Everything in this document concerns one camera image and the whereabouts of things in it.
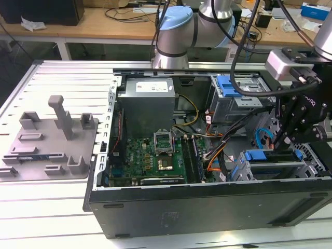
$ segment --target blue cable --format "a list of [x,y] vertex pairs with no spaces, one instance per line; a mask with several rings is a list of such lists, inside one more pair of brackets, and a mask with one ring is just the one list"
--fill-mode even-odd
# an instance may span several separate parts
[[265,131],[270,136],[271,139],[273,138],[273,134],[266,128],[258,128],[257,129],[256,135],[255,135],[256,136],[256,142],[257,142],[257,145],[258,145],[259,149],[263,149],[263,146],[262,146],[262,144],[260,142],[260,139],[259,139],[259,132],[260,131]]

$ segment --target wire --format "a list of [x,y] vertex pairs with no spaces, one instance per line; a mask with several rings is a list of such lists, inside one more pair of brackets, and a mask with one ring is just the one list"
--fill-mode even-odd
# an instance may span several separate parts
[[16,57],[17,57],[17,55],[19,54],[20,49],[21,49],[21,47],[19,47],[19,49],[17,50],[17,52],[16,52],[16,54],[15,54],[14,62],[13,62],[14,64],[15,64],[15,62],[16,62]]
[[287,17],[287,19],[289,20],[289,22],[292,24],[292,26],[294,27],[295,31],[297,32],[297,34],[302,38],[302,40],[310,47],[314,47],[315,43],[312,41],[312,39],[303,31],[300,29],[300,27],[296,24],[296,22],[294,21],[294,19],[292,18],[292,16],[289,14],[289,12],[287,11],[286,7],[284,6],[284,4],[282,3],[281,0],[276,0],[277,3],[279,4],[279,7],[282,9],[282,11],[284,12],[285,16]]
[[19,47],[24,51],[24,53],[29,57],[30,60],[34,61],[33,57],[21,46],[21,44],[15,40],[15,38],[5,29],[5,27],[2,25],[2,23],[0,22],[0,26],[3,28],[3,30],[5,31],[5,33],[16,43],[19,45]]
[[[138,17],[130,17],[130,18],[115,18],[114,16],[110,16],[108,14],[108,12],[110,12],[111,10],[115,10],[116,13],[117,12],[117,9],[114,9],[114,8],[110,8],[108,9],[107,11],[105,11],[105,16],[107,16],[108,18],[111,18],[113,20],[116,20],[116,21],[120,21],[120,22],[127,22],[127,21],[132,21],[132,22],[137,22],[137,21],[145,21],[145,20],[142,20],[142,17],[147,17],[149,19],[149,21],[151,21],[151,19],[148,17],[149,15],[155,15],[155,13],[148,13],[148,14],[144,14],[144,15],[141,15],[141,16],[138,16]],[[126,14],[128,12],[131,12],[131,10],[125,12],[125,13],[118,13],[118,14]]]
[[270,138],[273,138],[273,134],[266,128],[258,128],[257,129],[256,134],[255,134],[256,142],[257,142],[258,148],[263,149],[263,146],[262,146],[262,144],[260,142],[260,139],[259,139],[259,132],[260,131],[265,131],[270,136]]
[[260,0],[256,0],[256,3],[254,5],[254,9],[253,9],[253,13],[252,13],[252,15],[251,15],[251,17],[249,19],[248,25],[247,25],[247,27],[246,27],[246,29],[244,31],[244,34],[243,34],[243,36],[241,38],[240,44],[239,44],[238,49],[237,49],[237,51],[235,53],[235,56],[234,56],[234,60],[233,60],[232,66],[230,68],[230,80],[231,80],[232,86],[234,87],[235,91],[238,92],[241,95],[244,95],[244,96],[270,97],[270,96],[282,96],[282,95],[298,94],[298,93],[301,93],[301,92],[304,92],[304,91],[308,91],[308,90],[314,89],[318,85],[317,80],[315,80],[311,84],[307,84],[307,85],[304,85],[302,87],[292,88],[292,89],[285,89],[285,90],[279,90],[279,91],[269,91],[269,92],[249,92],[249,91],[244,91],[237,84],[237,82],[235,80],[235,75],[234,75],[235,74],[235,66],[236,66],[237,60],[239,58],[239,55],[241,53],[241,50],[242,50],[242,48],[244,46],[244,42],[245,42],[246,37],[247,37],[247,35],[249,33],[250,27],[253,24],[253,21],[254,21],[254,18],[255,18],[258,6],[259,6],[259,2],[260,2]]
[[158,48],[158,36],[159,36],[159,32],[160,32],[160,27],[161,27],[161,24],[162,24],[162,20],[164,19],[164,16],[166,14],[166,11],[170,5],[170,2],[171,1],[168,1],[166,3],[166,5],[164,6],[164,8],[162,9],[162,13],[161,13],[161,17],[159,19],[159,22],[156,26],[156,31],[155,31],[155,34],[152,38],[152,41],[151,41],[151,47],[150,47],[150,61],[152,60],[152,50],[153,50],[153,47],[154,47],[154,42],[155,42],[155,39],[157,38],[157,41],[156,41],[156,47]]
[[209,162],[209,165],[207,166],[207,171],[221,171],[220,169],[212,169],[211,166],[212,166],[212,163],[213,163],[213,160],[219,155],[220,152],[223,151],[223,149],[226,147],[226,145],[224,145],[214,156],[213,158],[210,160]]
[[[210,112],[210,113],[208,113],[206,116],[210,116],[210,115],[213,115],[213,114],[214,114],[214,112]],[[207,135],[214,136],[215,134],[209,132],[209,128],[210,128],[210,126],[211,126],[211,124],[209,123],[209,124],[206,126],[205,132],[207,133]]]
[[120,137],[121,137],[121,112],[119,111],[119,136],[118,136],[118,140],[116,141],[111,154],[113,153],[113,151],[115,150],[116,146],[118,145],[118,143],[120,142]]
[[229,140],[229,138],[236,133],[240,128],[244,127],[246,125],[246,120],[251,118],[254,115],[257,115],[259,113],[263,112],[270,112],[274,108],[273,105],[265,106],[262,108],[255,109],[251,111],[250,113],[246,114],[242,118],[240,118],[238,121],[236,121],[234,124],[231,125],[231,127],[224,133],[223,137],[219,141],[219,145],[212,151],[208,152],[205,157],[209,158],[210,156],[214,155],[222,146],[223,143]]
[[[221,29],[221,31],[227,36],[228,39],[230,39],[235,45],[239,46],[240,44],[233,39],[233,37],[231,37],[227,31],[224,29],[224,27],[220,24],[217,14],[216,14],[216,10],[214,8],[214,1],[216,0],[211,0],[211,10],[212,10],[212,15],[214,17],[214,19],[216,20],[217,25],[219,26],[219,28]],[[264,51],[258,51],[258,50],[252,50],[252,49],[248,49],[248,48],[243,48],[245,51],[251,52],[251,53],[257,53],[257,54],[269,54],[270,51],[264,52]]]
[[195,108],[195,111],[196,111],[196,116],[195,118],[193,119],[193,121],[191,122],[188,122],[188,123],[181,123],[181,124],[177,124],[177,126],[189,126],[193,123],[196,123],[197,119],[198,119],[198,115],[199,115],[199,110],[197,108],[197,106],[193,103],[193,101],[191,101],[188,97],[182,95],[182,94],[179,94],[180,97],[183,97],[185,98],[190,104],[192,104],[192,106]]
[[202,136],[202,137],[213,137],[213,136],[210,136],[210,135],[204,135],[204,134],[201,134],[201,133],[190,133],[190,132],[186,132],[185,130],[181,129],[179,126],[177,125],[173,125],[173,127],[175,129],[177,129],[179,132],[181,132],[182,134],[186,134],[186,135],[193,135],[193,136]]

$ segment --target wooden desk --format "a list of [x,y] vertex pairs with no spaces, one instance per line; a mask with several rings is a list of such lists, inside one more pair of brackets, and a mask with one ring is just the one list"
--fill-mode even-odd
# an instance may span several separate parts
[[[130,12],[116,17],[130,18],[141,15],[143,13]],[[150,15],[149,18],[154,21],[155,15]],[[149,45],[155,33],[155,25],[151,21],[119,22],[106,17],[102,8],[85,8],[84,17],[77,26],[46,24],[47,29],[30,32],[20,24],[4,23],[3,25],[18,41],[57,43],[63,60],[71,60],[67,43]],[[1,27],[0,40],[11,41]]]
[[[248,3],[247,1],[243,0],[242,4],[243,7],[252,10],[254,7],[254,3]],[[296,6],[290,6],[287,5],[286,8],[295,8]],[[314,22],[322,23],[322,21],[317,19],[311,19]],[[269,26],[266,29],[259,28],[259,30],[262,32],[262,39],[258,43],[259,45],[277,45],[277,46],[306,46],[304,41],[295,33],[295,32],[284,32],[281,25],[284,22],[284,20],[274,20],[271,19]],[[311,38],[314,39],[316,36],[316,33],[309,30],[304,30],[304,32]],[[244,31],[242,28],[238,28],[236,40],[240,40]]]
[[[243,0],[242,6],[252,9],[253,3]],[[125,15],[117,15],[117,17],[128,18],[141,15],[142,13],[130,12]],[[154,15],[150,15],[149,17],[152,20],[155,19]],[[282,20],[271,19],[267,29],[260,28],[262,39],[256,47],[272,49],[275,46],[305,45],[295,32],[285,33],[281,28],[282,22]],[[84,17],[77,26],[50,24],[46,26],[47,29],[45,30],[30,32],[20,24],[4,24],[6,30],[16,40],[57,43],[63,60],[71,59],[67,43],[149,45],[155,32],[155,26],[151,21],[139,23],[119,22],[106,17],[102,8],[86,8]],[[312,39],[315,37],[314,32],[305,32]],[[236,40],[239,41],[242,35],[243,30],[238,28]],[[11,38],[0,29],[0,40],[11,41]],[[236,46],[233,44],[229,44],[228,46],[232,51],[236,49]]]

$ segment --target ram slot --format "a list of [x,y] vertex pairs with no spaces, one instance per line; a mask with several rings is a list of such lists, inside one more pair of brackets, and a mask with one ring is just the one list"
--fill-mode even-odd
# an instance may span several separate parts
[[201,177],[197,167],[197,159],[192,139],[186,140],[181,138],[181,147],[183,153],[183,161],[186,169],[188,183],[200,183]]

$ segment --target paper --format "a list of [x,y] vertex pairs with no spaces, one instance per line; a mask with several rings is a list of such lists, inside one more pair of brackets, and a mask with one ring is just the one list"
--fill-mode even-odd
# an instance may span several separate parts
[[136,92],[168,92],[168,85],[166,81],[137,82]]
[[302,28],[318,33],[318,31],[320,30],[320,25],[321,25],[320,23],[308,21],[302,26]]
[[31,22],[22,18],[21,26],[33,32],[34,30],[44,30],[46,26],[43,22]]
[[249,18],[251,17],[251,13],[249,9],[242,9],[241,17]]

